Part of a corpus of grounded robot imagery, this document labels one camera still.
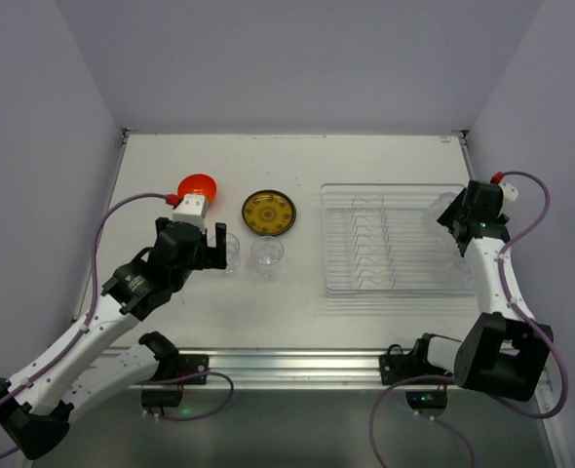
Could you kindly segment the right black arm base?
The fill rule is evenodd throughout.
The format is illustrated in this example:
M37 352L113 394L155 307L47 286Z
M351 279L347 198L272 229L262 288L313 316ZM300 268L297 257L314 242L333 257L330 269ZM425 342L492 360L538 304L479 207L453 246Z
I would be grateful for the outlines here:
M379 356L379 371L383 385L422 376L453 376L456 353L461 342L432 333L417 338L411 350L395 343ZM447 407L448 397L444 384L435 390L406 390L405 399L413 411L440 415Z

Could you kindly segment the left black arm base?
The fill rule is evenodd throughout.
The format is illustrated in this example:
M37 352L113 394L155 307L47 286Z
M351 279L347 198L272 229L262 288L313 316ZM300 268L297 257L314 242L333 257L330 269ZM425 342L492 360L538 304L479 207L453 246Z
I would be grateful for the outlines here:
M149 382L171 380L188 376L209 369L209 356L204 354L177 354L161 361ZM140 404L147 410L157 410L164 414L165 409L176 408L183 399L184 387L188 385L205 385L205 376L195 377L186 382L170 384L166 389L143 389L140 393Z

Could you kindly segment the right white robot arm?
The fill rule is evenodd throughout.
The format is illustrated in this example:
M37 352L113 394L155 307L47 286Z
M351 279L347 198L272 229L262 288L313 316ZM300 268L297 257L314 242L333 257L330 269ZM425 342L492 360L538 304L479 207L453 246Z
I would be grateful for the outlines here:
M471 180L439 217L469 268L480 313L463 340L424 334L413 359L422 371L451 375L459 387L527 401L554 336L535 322L513 269L503 208L515 198L502 184Z

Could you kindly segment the clear glass cup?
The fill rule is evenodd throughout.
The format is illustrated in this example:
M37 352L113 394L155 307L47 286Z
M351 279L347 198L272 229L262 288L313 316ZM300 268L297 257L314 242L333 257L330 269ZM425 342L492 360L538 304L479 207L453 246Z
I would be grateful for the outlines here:
M475 288L470 266L459 252L451 255L445 269L464 289L469 291Z
M264 278L272 278L276 275L284 254L285 247L277 237L259 237L250 247L252 266Z
M217 269L214 267L214 270L220 270L225 274L234 273L239 266L240 262L240 241L239 239L231 234L226 234L226 266L224 269Z
M438 223L438 219L452 204L455 198L456 194L454 192L446 191L441 193L430 205L428 209L427 220L430 222L434 229L442 229L442 226Z

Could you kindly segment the yellow patterned plate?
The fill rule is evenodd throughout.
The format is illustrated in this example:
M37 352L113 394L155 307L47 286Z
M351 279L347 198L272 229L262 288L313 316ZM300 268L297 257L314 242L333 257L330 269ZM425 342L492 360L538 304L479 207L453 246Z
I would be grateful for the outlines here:
M295 224L297 210L288 195L266 189L248 196L242 205L241 216L254 234L277 237L288 232Z

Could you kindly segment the orange plastic bowl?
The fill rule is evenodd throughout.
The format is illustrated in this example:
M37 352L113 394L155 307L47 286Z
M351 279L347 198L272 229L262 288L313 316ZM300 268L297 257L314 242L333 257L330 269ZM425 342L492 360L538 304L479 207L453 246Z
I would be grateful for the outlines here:
M185 177L177 187L177 196L182 201L186 195L202 195L210 206L218 192L216 181L206 174L192 174Z

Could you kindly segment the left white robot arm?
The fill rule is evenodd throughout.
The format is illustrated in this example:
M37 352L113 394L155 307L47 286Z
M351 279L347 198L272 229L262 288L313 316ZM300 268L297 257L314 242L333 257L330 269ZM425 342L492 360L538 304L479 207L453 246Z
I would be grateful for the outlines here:
M33 461L52 451L81 413L131 385L178 382L178 352L162 334L144 334L106 366L97 358L123 334L182 290L192 272L227 266L227 227L215 240L194 224L160 217L153 246L118 267L75 322L39 358L0 377L0 426L15 449Z

